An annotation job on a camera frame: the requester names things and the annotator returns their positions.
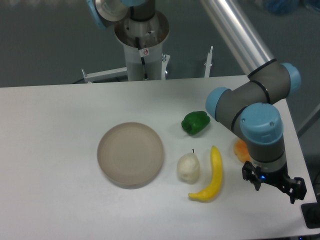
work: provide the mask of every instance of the cable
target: cable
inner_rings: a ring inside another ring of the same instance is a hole
[[[317,182],[317,183],[316,183],[316,180],[318,179],[319,175],[320,175],[320,171],[315,175],[315,178],[314,178],[314,180],[313,180],[312,185],[320,184],[320,182]]]
[[[138,47],[138,50],[140,51],[142,48],[141,48],[141,45],[140,45],[140,42],[139,42],[139,37],[135,37],[135,43],[136,43],[136,46]],[[146,69],[146,62],[145,62],[145,58],[143,56],[141,56],[141,63],[142,63],[142,66],[143,66],[143,71],[144,71],[144,80],[148,80],[148,73],[147,73],[147,69]]]
[[[81,78],[80,80],[75,81],[75,82],[73,82],[72,84],[77,84],[77,83],[80,83],[81,81],[84,81],[84,80],[85,80],[84,78]]]

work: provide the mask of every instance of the blue joint cap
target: blue joint cap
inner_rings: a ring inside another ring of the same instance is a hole
[[[290,91],[288,96],[294,94],[301,86],[301,76],[298,69],[290,63],[281,63],[290,75]]]
[[[128,7],[134,7],[144,4],[146,0],[121,0],[121,2]]]
[[[218,101],[226,90],[229,90],[229,88],[226,88],[223,86],[217,87],[212,92],[210,92],[209,96],[206,98],[205,109],[215,120],[217,120],[216,107],[217,107]]]
[[[254,103],[240,115],[243,135],[258,145],[270,145],[284,134],[284,125],[278,109],[267,103]]]
[[[106,30],[106,26],[102,23],[97,11],[96,11],[96,8],[95,8],[95,5],[93,3],[92,0],[87,0],[86,3],[88,4],[89,6],[89,9],[90,9],[90,12],[91,12],[91,15],[93,17],[93,19],[95,20],[95,23],[97,24],[98,28],[101,29],[101,30]]]

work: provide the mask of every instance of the green bell pepper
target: green bell pepper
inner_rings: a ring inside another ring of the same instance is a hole
[[[193,111],[184,117],[181,126],[192,136],[203,130],[210,123],[210,120],[205,111]]]

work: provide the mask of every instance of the robotic arm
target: robotic arm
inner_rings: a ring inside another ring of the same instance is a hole
[[[249,82],[230,90],[214,89],[206,110],[218,122],[243,139],[252,162],[242,176],[258,191],[261,183],[277,187],[290,202],[303,200],[305,181],[288,175],[283,122],[272,105],[293,94],[301,84],[298,70],[279,64],[259,37],[236,0],[201,0],[207,14],[230,48]],[[161,79],[162,43],[169,33],[155,0],[88,0],[103,25],[117,22],[115,35],[124,47],[129,81]]]
[[[206,12],[224,38],[249,82],[231,91],[213,90],[206,110],[218,122],[244,140],[251,162],[242,176],[258,191],[261,183],[277,187],[290,202],[303,200],[307,188],[303,178],[288,175],[283,122],[272,105],[293,94],[301,84],[298,70],[279,64],[256,33],[235,0],[201,0]]]

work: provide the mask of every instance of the silver metal tube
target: silver metal tube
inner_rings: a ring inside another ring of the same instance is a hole
[[[201,0],[246,75],[274,59],[236,0]]]

